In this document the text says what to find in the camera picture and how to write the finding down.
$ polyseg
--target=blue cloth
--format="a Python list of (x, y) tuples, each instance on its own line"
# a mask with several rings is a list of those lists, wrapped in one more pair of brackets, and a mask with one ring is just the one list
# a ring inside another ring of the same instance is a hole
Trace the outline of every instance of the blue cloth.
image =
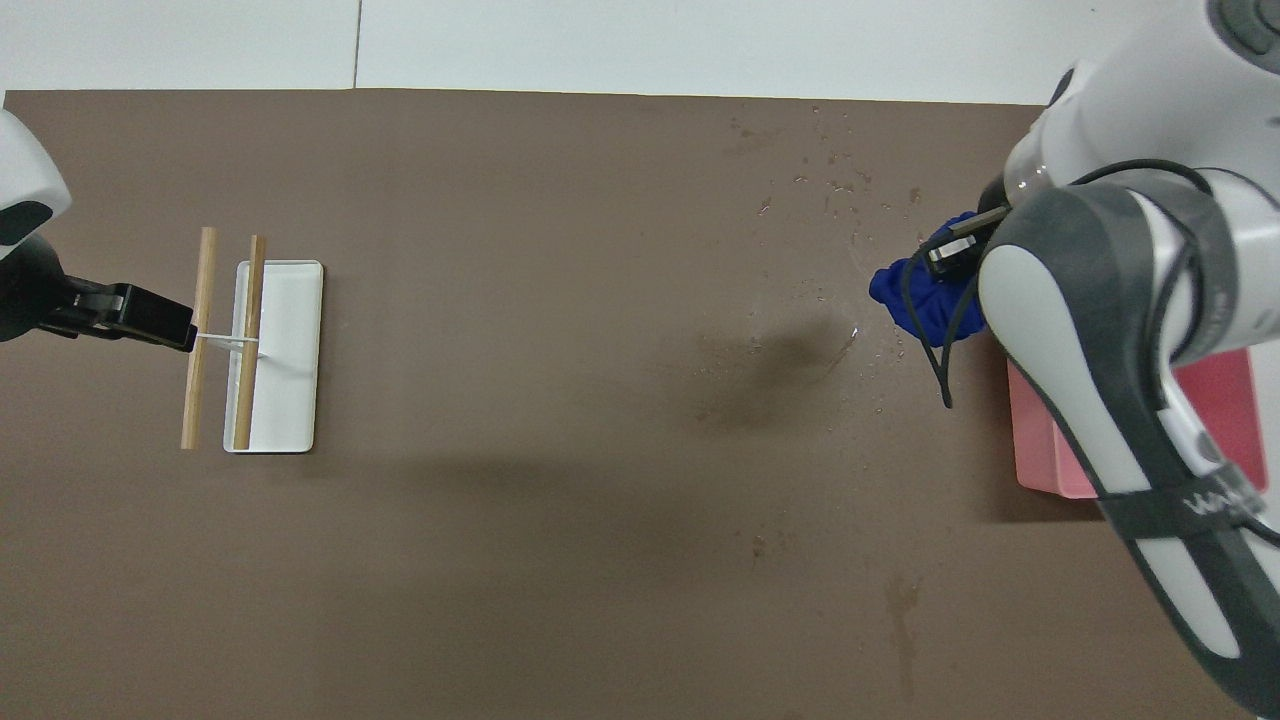
[[(938, 228), (938, 232), (973, 215), (973, 213), (965, 213), (951, 218)], [(911, 315), (906, 310), (906, 304), (902, 302), (902, 270), (906, 268), (906, 261), (908, 259), (904, 258), (888, 268), (876, 270), (876, 274), (872, 277), (869, 292), (872, 299), (888, 309), (888, 314), (892, 315), (897, 327), (915, 337), (920, 337), (911, 323)], [(911, 268), (910, 283), (909, 292), (911, 300), (915, 302), (915, 314), (920, 318), (920, 325), (924, 328), (924, 337), (933, 347), (941, 347), (947, 334), (947, 325), (951, 324), (951, 318), (955, 316), (956, 305), (960, 302), (960, 296), (964, 293), (968, 281), (936, 281), (929, 275), (929, 269), (925, 266), (924, 259), (920, 259)], [(987, 320), (983, 319), (978, 299), (974, 296), (974, 301), (965, 310), (960, 320), (956, 340), (964, 340), (982, 332), (986, 327)]]

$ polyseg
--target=wooden dowel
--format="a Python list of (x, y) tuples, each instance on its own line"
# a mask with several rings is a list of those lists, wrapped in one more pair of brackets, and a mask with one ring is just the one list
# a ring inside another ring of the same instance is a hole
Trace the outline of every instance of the wooden dowel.
[[(214, 299), (214, 265), (218, 259), (218, 229), (200, 229), (200, 264), (196, 266), (196, 301), (191, 324), (197, 331), (209, 328), (209, 307)], [(182, 402), (182, 450), (200, 447), (200, 406), (205, 397), (205, 338), (197, 337), (187, 356), (187, 395)]]
[(266, 265), (266, 238), (255, 234), (250, 242), (248, 283), (244, 293), (244, 352), (236, 393), (236, 425), (232, 450), (248, 450), (253, 424), (253, 383), (257, 379), (259, 332), (262, 323), (262, 274)]

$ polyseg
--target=white tray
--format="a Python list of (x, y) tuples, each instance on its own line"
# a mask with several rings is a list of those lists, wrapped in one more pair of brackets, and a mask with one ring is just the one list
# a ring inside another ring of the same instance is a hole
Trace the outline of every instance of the white tray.
[[(236, 268), (232, 334), (244, 332), (248, 263)], [(316, 380), (320, 370), (320, 309), (324, 265), (315, 260), (268, 260), (262, 268), (262, 324), (248, 450), (232, 450), (239, 354), (227, 374), (223, 450), (236, 454), (307, 452), (315, 442)]]

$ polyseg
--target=pink container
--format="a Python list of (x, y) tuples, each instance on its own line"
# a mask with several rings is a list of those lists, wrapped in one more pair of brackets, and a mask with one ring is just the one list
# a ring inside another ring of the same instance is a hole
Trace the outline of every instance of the pink container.
[[(1222, 454), (1260, 492), (1267, 488), (1266, 460), (1253, 370), (1247, 350), (1222, 352), (1174, 372)], [(1023, 374), (1009, 365), (1018, 483), (1062, 497), (1097, 497), (1053, 416)]]

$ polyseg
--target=water spill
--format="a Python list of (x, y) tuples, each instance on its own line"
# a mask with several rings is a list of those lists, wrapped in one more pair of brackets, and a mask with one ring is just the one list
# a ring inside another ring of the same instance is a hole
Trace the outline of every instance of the water spill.
[(884, 585), (884, 610), (893, 623), (893, 632), (890, 639), (897, 647), (899, 685), (905, 700), (915, 697), (915, 633), (906, 626), (906, 616), (920, 605), (919, 580), (910, 585), (902, 580), (901, 575), (893, 578)]

